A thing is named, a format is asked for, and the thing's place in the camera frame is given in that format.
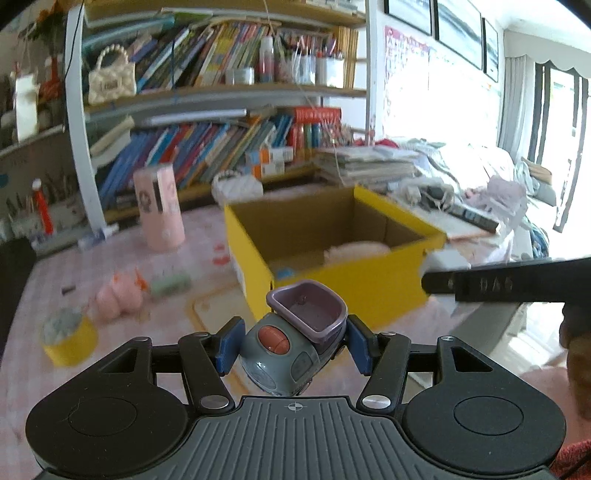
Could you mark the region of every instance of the pink cylindrical container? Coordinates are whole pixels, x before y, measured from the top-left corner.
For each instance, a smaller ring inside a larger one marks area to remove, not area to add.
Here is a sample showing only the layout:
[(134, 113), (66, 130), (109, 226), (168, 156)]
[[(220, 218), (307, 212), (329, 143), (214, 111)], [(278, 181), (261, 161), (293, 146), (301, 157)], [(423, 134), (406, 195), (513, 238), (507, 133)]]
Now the pink cylindrical container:
[(141, 168), (134, 173), (134, 185), (148, 246), (158, 252), (177, 248), (185, 234), (173, 166)]

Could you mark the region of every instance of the curtain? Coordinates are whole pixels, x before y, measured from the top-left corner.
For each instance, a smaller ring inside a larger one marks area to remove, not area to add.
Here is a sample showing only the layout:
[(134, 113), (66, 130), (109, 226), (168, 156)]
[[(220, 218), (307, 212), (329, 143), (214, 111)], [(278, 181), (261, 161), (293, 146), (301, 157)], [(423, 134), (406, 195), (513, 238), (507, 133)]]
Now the curtain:
[(516, 163), (527, 156), (534, 108), (535, 62), (527, 55), (505, 59), (505, 93), (498, 146)]

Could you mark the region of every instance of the framed picture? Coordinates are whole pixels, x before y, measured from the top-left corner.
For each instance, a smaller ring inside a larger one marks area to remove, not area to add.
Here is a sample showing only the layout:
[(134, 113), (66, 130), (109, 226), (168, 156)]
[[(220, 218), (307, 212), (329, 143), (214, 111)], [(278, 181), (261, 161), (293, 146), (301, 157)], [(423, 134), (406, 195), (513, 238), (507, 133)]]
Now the framed picture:
[(482, 70), (482, 18), (469, 0), (437, 2), (439, 42)]
[(384, 0), (384, 11), (431, 35), (431, 0)]
[(484, 32), (484, 73), (495, 82), (499, 81), (499, 34), (491, 23), (482, 19), (482, 30)]

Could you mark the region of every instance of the open cardboard box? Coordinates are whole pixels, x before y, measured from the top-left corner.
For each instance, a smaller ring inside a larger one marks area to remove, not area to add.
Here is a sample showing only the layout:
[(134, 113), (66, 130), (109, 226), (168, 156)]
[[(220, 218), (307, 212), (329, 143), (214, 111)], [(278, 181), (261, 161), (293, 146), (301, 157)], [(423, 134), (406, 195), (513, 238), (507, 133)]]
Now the open cardboard box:
[[(270, 312), (273, 288), (310, 278), (331, 288), (374, 330), (422, 305), (419, 268), (445, 233), (361, 187), (225, 207), (232, 262), (255, 318)], [(391, 247), (378, 257), (324, 266), (324, 251), (354, 241)], [(296, 275), (281, 280), (289, 268)]]

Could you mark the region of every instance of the toy car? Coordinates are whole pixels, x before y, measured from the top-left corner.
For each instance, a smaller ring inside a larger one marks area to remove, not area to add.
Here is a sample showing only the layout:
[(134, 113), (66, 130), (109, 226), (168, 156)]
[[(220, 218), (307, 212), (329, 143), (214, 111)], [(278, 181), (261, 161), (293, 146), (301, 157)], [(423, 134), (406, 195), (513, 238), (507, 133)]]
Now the toy car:
[(313, 280), (270, 291), (267, 304), (276, 313), (266, 314), (246, 335), (242, 367), (271, 395), (300, 395), (335, 356), (345, 335), (347, 307)]

